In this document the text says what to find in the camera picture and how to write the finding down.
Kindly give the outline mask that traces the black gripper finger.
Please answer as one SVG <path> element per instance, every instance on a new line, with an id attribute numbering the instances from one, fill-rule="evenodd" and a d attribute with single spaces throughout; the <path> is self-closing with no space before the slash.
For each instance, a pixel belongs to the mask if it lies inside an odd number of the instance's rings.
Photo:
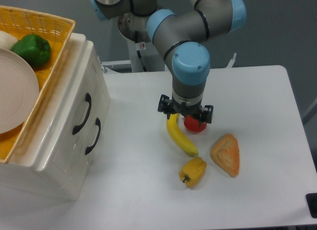
<path id="1" fill-rule="evenodd" d="M 173 103 L 169 96 L 162 94 L 158 103 L 158 112 L 164 113 L 166 119 L 170 119 L 173 114 Z"/>
<path id="2" fill-rule="evenodd" d="M 199 126 L 203 123 L 212 123 L 213 105 L 205 105 L 204 107 L 200 106 L 195 117 L 199 122 Z"/>

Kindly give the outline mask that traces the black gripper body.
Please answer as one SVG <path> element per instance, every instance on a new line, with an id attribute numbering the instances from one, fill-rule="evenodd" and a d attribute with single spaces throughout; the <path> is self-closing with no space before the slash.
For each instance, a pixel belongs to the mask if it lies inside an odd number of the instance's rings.
<path id="1" fill-rule="evenodd" d="M 183 116 L 193 116 L 199 113 L 200 107 L 201 107 L 201 102 L 195 103 L 195 104 L 190 104 L 185 101 L 181 101 L 180 103 L 177 102 L 174 98 L 172 98 L 171 102 L 171 114 L 181 114 Z"/>

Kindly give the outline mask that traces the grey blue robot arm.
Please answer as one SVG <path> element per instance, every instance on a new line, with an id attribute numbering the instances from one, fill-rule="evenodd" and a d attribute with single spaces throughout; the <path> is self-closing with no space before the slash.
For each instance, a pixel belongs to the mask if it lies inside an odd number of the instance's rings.
<path id="1" fill-rule="evenodd" d="M 202 106 L 211 61 L 203 42 L 241 28 L 247 18 L 243 0 L 190 0 L 193 10 L 176 15 L 158 0 L 90 0 L 100 20 L 117 18 L 129 48 L 132 70 L 172 75 L 171 96 L 162 95 L 158 111 L 211 123 L 213 106 Z"/>

